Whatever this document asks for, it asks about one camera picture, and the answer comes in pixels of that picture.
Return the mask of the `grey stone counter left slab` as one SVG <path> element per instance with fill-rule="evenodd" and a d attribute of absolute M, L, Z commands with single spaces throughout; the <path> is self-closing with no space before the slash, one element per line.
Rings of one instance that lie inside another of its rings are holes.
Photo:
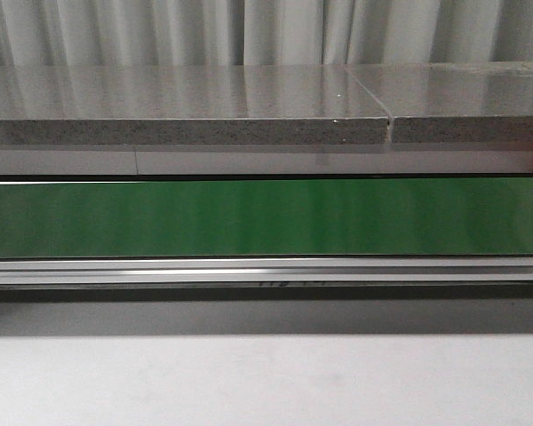
<path fill-rule="evenodd" d="M 0 67 L 0 146 L 366 146 L 387 127 L 342 67 Z"/>

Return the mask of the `grey stone counter slab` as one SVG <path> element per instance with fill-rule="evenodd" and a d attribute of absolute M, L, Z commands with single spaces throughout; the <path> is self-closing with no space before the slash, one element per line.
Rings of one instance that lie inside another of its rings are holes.
<path fill-rule="evenodd" d="M 342 67 L 0 67 L 0 146 L 366 146 L 387 127 Z"/>
<path fill-rule="evenodd" d="M 395 146 L 533 146 L 533 62 L 358 65 L 346 70 L 389 114 Z"/>

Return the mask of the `green conveyor belt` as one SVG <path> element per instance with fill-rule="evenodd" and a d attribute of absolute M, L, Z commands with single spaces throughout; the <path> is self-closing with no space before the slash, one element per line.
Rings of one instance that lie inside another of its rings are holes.
<path fill-rule="evenodd" d="M 533 177 L 0 185 L 0 258 L 533 255 Z"/>

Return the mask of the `grey stone counter right slab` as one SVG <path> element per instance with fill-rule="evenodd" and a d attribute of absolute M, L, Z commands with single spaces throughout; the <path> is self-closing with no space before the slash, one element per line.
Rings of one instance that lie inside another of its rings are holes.
<path fill-rule="evenodd" d="M 358 65 L 346 70 L 389 114 L 395 146 L 533 146 L 533 62 Z"/>

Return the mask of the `white pleated curtain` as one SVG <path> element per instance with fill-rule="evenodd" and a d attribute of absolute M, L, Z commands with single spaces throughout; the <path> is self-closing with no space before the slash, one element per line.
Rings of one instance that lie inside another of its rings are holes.
<path fill-rule="evenodd" d="M 0 1 L 0 66 L 533 61 L 533 1 Z"/>

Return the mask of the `aluminium conveyor frame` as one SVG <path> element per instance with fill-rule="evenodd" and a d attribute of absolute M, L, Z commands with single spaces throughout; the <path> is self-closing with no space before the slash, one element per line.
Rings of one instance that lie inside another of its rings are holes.
<path fill-rule="evenodd" d="M 0 288 L 516 284 L 533 256 L 356 256 L 0 261 Z"/>

